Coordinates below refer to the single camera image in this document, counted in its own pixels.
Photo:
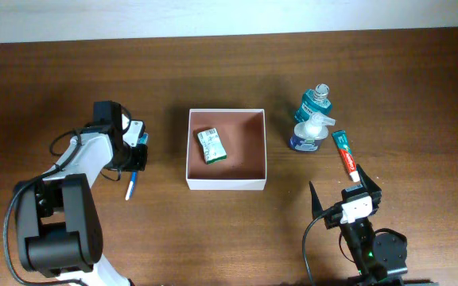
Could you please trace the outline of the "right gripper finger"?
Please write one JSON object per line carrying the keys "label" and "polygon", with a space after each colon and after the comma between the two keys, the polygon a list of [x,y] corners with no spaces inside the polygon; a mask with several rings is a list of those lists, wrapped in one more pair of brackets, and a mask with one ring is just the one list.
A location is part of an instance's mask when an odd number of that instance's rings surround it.
{"label": "right gripper finger", "polygon": [[360,164],[356,165],[356,170],[359,174],[360,183],[366,189],[372,199],[380,199],[382,197],[382,189],[378,186],[364,171]]}
{"label": "right gripper finger", "polygon": [[312,181],[309,181],[309,190],[311,193],[311,210],[312,210],[312,218],[318,218],[322,215],[324,209],[320,203],[320,199],[316,193],[316,189],[313,186]]}

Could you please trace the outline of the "blue white toothbrush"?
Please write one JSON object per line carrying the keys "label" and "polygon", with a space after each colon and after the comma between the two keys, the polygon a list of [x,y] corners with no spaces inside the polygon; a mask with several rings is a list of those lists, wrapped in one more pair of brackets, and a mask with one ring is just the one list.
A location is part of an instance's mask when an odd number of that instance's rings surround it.
{"label": "blue white toothbrush", "polygon": [[[143,133],[143,135],[138,139],[137,147],[147,145],[148,139],[149,139],[149,134]],[[138,178],[138,171],[132,172],[132,175],[130,177],[130,182],[129,182],[129,185],[126,191],[126,197],[125,197],[126,201],[130,200],[130,198],[133,195],[137,178]]]}

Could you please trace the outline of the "green white soap packet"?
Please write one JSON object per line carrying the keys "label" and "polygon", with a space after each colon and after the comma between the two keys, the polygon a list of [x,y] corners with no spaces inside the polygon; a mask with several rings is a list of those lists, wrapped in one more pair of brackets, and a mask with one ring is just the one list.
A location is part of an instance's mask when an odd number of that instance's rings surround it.
{"label": "green white soap packet", "polygon": [[206,129],[197,134],[206,164],[213,164],[227,158],[227,153],[216,128]]}

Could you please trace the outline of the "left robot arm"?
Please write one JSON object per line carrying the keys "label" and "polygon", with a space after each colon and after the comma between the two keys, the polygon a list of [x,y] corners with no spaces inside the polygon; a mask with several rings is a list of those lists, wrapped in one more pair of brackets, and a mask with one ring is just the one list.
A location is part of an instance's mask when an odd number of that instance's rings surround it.
{"label": "left robot arm", "polygon": [[148,157],[145,124],[114,101],[95,102],[93,118],[65,133],[69,146],[46,172],[16,184],[3,222],[3,248],[12,277],[22,285],[11,261],[10,219],[15,219],[22,268],[38,272],[43,285],[131,286],[103,254],[103,230],[91,188],[105,171],[131,175],[134,191]]}

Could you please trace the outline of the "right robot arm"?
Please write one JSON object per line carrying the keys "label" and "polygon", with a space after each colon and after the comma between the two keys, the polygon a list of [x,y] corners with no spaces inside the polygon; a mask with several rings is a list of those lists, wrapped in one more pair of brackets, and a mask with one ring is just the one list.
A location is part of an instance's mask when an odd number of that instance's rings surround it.
{"label": "right robot arm", "polygon": [[406,266],[407,238],[399,232],[382,228],[374,230],[369,217],[378,210],[382,189],[356,166],[360,184],[341,191],[342,200],[324,209],[312,184],[312,221],[302,238],[302,255],[307,262],[306,240],[313,225],[324,220],[329,230],[340,228],[339,240],[344,240],[359,275],[347,279],[348,285],[403,285]]}

